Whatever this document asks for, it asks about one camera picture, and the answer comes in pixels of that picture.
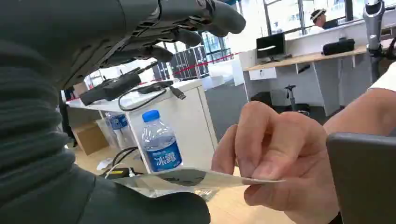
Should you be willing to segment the person's hand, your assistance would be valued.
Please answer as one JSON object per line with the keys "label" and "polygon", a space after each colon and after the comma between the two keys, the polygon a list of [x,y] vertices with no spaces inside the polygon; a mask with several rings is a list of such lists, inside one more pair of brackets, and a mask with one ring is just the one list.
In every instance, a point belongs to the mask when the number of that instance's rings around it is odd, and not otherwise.
{"label": "person's hand", "polygon": [[327,134],[315,120],[297,112],[277,113],[252,101],[241,110],[212,158],[212,170],[272,180],[244,192],[250,206],[282,211],[297,224],[330,224],[339,213],[326,149]]}

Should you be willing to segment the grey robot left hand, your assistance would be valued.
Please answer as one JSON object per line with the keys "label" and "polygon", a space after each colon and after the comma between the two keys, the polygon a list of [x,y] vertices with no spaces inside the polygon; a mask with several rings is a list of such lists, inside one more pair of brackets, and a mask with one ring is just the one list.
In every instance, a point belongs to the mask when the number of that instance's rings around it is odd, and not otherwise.
{"label": "grey robot left hand", "polygon": [[75,164],[57,111],[61,90],[97,70],[154,56],[197,30],[238,34],[218,0],[3,0],[0,3],[0,221],[3,224],[208,224],[206,202],[150,198]]}

